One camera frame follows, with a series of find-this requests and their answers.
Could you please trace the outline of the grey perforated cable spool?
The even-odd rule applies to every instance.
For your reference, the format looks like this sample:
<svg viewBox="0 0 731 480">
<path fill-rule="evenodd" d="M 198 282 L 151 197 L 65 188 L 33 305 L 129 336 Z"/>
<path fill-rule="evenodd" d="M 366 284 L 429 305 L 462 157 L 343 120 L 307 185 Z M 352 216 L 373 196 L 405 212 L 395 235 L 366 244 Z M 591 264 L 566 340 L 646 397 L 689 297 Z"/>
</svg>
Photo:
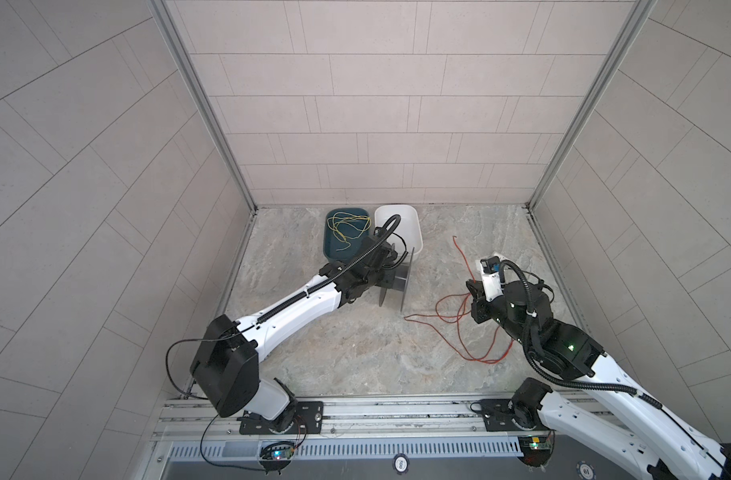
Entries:
<svg viewBox="0 0 731 480">
<path fill-rule="evenodd" d="M 389 270 L 381 282 L 379 282 L 379 307 L 385 303 L 385 298 L 390 291 L 401 293 L 401 306 L 399 311 L 403 311 L 405 306 L 405 298 L 407 298 L 407 290 L 409 289 L 409 280 L 411 279 L 411 266 L 415 257 L 415 248 L 409 250 L 407 260 L 403 260 L 399 266 L 393 270 Z"/>
</svg>

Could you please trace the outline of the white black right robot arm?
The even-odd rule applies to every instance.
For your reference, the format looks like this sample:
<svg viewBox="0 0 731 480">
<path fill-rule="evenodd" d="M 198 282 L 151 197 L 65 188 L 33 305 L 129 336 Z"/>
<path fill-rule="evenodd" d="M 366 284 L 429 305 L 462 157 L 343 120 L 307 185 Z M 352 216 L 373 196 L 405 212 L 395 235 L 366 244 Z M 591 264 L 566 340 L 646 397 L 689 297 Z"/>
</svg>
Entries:
<svg viewBox="0 0 731 480">
<path fill-rule="evenodd" d="M 581 328 L 555 319 L 551 287 L 493 256 L 467 282 L 471 317 L 497 322 L 537 374 L 479 414 L 523 431 L 565 434 L 637 479 L 731 479 L 731 443 L 670 412 Z"/>
</svg>

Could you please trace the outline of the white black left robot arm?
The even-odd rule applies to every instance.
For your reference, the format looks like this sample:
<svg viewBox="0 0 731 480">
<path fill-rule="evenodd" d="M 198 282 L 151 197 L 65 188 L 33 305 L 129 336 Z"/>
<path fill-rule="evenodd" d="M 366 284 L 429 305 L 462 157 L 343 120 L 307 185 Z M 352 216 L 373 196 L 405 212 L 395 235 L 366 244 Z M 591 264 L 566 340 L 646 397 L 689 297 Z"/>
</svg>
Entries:
<svg viewBox="0 0 731 480">
<path fill-rule="evenodd" d="M 409 252 L 387 240 L 401 224 L 393 214 L 363 241 L 348 263 L 329 262 L 296 292 L 240 320 L 222 315 L 198 340 L 190 371 L 221 418 L 247 411 L 283 433 L 295 422 L 297 399 L 280 380 L 265 380 L 260 364 L 285 340 L 318 318 L 387 285 Z"/>
</svg>

